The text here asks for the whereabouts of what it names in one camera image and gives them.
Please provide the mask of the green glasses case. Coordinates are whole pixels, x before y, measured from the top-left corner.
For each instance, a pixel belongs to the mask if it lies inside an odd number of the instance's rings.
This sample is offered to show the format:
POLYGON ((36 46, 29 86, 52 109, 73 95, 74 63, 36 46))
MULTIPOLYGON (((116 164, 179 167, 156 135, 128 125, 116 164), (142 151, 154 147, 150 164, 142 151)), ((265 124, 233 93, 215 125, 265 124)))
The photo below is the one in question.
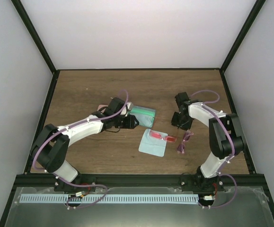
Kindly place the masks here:
POLYGON ((133 109, 129 112, 129 114, 134 116, 136 114, 143 114, 143 115, 152 116, 155 119, 156 110, 151 108, 141 107, 141 106, 134 106, 133 109))

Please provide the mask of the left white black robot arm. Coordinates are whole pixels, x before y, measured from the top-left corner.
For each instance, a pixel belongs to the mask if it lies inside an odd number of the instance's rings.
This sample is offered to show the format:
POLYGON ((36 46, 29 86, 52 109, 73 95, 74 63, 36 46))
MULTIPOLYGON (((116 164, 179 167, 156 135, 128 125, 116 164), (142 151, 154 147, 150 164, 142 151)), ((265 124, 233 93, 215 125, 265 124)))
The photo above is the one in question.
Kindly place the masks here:
POLYGON ((99 108, 85 119, 59 127, 46 125, 30 150, 33 168, 54 174, 65 180, 65 185, 71 191, 77 191, 82 185, 82 179, 78 170, 66 161, 68 148, 81 139, 113 127, 135 129, 139 121, 130 114, 132 108, 131 102, 115 97, 109 105, 99 108))

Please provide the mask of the pink glasses case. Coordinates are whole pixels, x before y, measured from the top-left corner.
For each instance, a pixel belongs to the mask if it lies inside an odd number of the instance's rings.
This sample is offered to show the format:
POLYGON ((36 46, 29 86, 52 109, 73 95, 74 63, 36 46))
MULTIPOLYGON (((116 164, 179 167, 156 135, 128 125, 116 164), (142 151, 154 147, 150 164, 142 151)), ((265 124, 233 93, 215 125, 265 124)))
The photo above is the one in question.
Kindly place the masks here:
POLYGON ((98 108, 97 108, 97 110, 102 112, 102 111, 104 111, 107 107, 108 107, 108 105, 99 105, 98 108))

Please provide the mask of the light blue cleaning cloth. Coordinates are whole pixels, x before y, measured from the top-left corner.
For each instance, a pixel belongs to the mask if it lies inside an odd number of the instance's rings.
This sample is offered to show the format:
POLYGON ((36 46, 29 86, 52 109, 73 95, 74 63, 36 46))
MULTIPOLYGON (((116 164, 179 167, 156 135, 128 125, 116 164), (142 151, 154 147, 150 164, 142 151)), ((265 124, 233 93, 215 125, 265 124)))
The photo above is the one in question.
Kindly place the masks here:
POLYGON ((146 129, 139 145, 141 153, 164 157, 167 142, 163 139, 157 139, 150 136, 151 129, 146 129))
POLYGON ((147 128, 151 128, 153 126, 154 117, 143 114, 136 114, 135 117, 139 121, 140 126, 147 128))

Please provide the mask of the clear acrylic front panel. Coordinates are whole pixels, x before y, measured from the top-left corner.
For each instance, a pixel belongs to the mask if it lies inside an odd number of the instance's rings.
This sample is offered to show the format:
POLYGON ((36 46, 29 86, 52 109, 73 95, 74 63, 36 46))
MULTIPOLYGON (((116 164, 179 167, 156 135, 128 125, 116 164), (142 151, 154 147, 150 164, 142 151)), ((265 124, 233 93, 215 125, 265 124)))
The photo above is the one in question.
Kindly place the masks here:
MULTIPOLYGON (((226 187, 215 205, 19 203, 22 194, 64 194, 52 189, 18 189, 8 227, 273 227, 261 188, 226 187)), ((191 194, 175 188, 113 188, 108 194, 191 194)))

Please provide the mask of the red lens sunglasses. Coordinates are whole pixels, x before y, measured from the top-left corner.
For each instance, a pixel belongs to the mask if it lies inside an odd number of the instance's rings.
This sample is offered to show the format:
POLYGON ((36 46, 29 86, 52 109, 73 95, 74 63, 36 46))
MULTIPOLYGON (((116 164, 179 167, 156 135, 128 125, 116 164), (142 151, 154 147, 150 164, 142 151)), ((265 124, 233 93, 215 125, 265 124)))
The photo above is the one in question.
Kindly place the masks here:
POLYGON ((165 142, 170 142, 170 143, 174 143, 177 140, 176 137, 168 136, 168 135, 162 135, 161 132, 157 132, 157 131, 153 131, 153 130, 150 130, 149 136, 151 138, 156 139, 156 140, 163 140, 165 142))

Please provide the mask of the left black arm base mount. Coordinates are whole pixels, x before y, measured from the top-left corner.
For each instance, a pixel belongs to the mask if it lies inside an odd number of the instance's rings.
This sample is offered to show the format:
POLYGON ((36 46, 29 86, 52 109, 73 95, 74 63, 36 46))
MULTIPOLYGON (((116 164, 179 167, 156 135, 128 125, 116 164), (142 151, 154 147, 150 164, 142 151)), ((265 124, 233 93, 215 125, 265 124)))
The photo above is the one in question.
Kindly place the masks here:
MULTIPOLYGON (((80 191, 95 191, 95 187, 75 187, 63 182, 62 180, 57 180, 56 182, 58 185, 54 187, 55 192, 76 193, 80 191)), ((86 174, 78 174, 78 176, 71 183, 77 185, 91 185, 96 183, 96 177, 86 174)))

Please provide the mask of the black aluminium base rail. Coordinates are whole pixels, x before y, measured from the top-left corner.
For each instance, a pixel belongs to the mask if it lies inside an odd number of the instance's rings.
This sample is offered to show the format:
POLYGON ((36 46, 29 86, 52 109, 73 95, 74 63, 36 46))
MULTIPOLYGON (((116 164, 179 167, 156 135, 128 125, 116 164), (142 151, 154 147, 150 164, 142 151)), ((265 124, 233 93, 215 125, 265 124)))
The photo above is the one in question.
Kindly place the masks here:
MULTIPOLYGON (((180 175, 94 175, 96 184, 112 187, 181 187, 180 175)), ((263 174, 232 175, 237 186, 267 185, 263 174)), ((53 187, 57 179, 52 174, 22 174, 17 175, 13 187, 53 187)), ((233 186, 233 180, 222 176, 220 181, 225 186, 233 186)))

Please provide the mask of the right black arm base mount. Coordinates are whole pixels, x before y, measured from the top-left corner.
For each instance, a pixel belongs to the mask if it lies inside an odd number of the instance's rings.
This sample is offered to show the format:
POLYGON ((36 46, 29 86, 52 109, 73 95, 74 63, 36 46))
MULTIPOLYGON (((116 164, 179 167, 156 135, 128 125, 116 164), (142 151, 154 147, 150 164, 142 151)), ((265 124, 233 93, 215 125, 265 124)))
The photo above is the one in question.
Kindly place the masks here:
POLYGON ((220 177, 203 178, 198 175, 180 175, 179 184, 183 191, 187 192, 212 192, 215 190, 213 184, 218 185, 220 177))

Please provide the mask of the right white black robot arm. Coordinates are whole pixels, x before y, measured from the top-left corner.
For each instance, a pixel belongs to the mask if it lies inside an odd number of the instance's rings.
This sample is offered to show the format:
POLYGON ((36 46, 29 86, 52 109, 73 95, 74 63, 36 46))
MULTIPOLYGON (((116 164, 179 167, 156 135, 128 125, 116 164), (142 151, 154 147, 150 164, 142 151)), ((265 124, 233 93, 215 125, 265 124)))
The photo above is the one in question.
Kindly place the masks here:
POLYGON ((221 175, 223 167, 247 146, 239 117, 235 113, 218 112, 197 100, 176 99, 176 103, 178 112, 173 114, 171 124, 186 131, 177 147, 178 153, 183 154, 185 151, 185 144, 192 136, 190 129, 194 119, 209 130, 210 154, 194 175, 197 188, 205 191, 221 175))

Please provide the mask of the purple frame sunglasses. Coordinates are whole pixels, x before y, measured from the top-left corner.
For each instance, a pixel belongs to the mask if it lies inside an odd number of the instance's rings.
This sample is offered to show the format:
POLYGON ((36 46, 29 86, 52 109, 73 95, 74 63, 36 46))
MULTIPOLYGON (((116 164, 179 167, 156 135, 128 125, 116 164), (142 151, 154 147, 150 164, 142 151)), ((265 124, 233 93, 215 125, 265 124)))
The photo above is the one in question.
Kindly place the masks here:
POLYGON ((186 147, 186 143, 190 140, 190 138, 194 135, 193 132, 191 132, 190 130, 187 130, 182 138, 182 141, 180 142, 180 144, 177 147, 177 153, 178 154, 185 154, 185 147, 186 147))

